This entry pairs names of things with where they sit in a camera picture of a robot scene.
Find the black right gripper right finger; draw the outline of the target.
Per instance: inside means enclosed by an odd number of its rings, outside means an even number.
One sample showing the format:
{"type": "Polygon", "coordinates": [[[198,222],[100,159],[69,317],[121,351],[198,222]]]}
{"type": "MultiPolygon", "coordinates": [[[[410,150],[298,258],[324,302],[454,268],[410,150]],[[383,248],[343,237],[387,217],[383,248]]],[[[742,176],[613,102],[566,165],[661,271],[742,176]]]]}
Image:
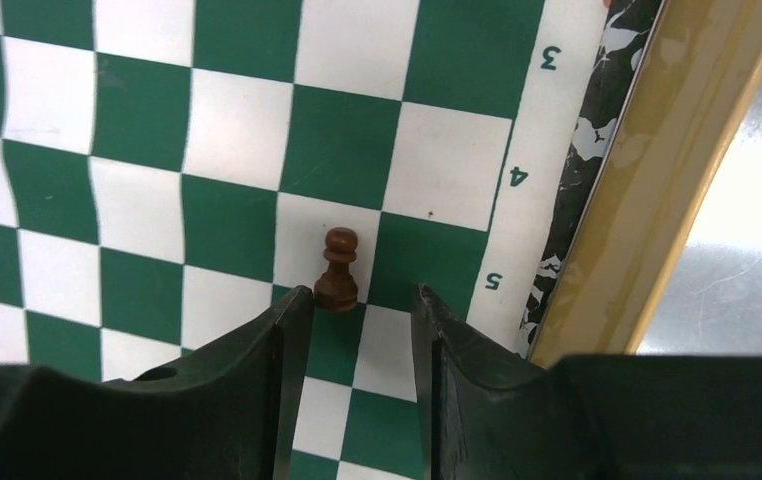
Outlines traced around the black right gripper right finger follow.
{"type": "Polygon", "coordinates": [[[571,355],[539,367],[413,290],[428,479],[762,479],[762,357],[571,355]]]}

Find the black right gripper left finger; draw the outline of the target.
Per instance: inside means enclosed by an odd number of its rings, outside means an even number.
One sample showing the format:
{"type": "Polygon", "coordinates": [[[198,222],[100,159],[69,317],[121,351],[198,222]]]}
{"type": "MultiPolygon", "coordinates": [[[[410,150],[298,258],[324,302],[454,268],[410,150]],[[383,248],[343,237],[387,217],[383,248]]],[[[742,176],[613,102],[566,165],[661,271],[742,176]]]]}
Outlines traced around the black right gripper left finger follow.
{"type": "Polygon", "coordinates": [[[0,479],[285,479],[314,298],[255,319],[131,381],[0,365],[0,479]]]}

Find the brown chess piece fourteenth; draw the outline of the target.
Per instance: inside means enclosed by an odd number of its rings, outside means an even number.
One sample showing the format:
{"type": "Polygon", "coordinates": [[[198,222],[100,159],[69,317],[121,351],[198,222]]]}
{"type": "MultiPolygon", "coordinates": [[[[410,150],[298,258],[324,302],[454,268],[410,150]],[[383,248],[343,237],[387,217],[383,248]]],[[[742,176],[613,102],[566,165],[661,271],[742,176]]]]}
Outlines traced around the brown chess piece fourteenth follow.
{"type": "Polygon", "coordinates": [[[324,242],[323,258],[328,266],[314,284],[315,304],[326,311],[350,311],[358,303],[358,285],[349,270],[357,258],[357,234],[350,228],[335,227],[326,233],[324,242]]]}

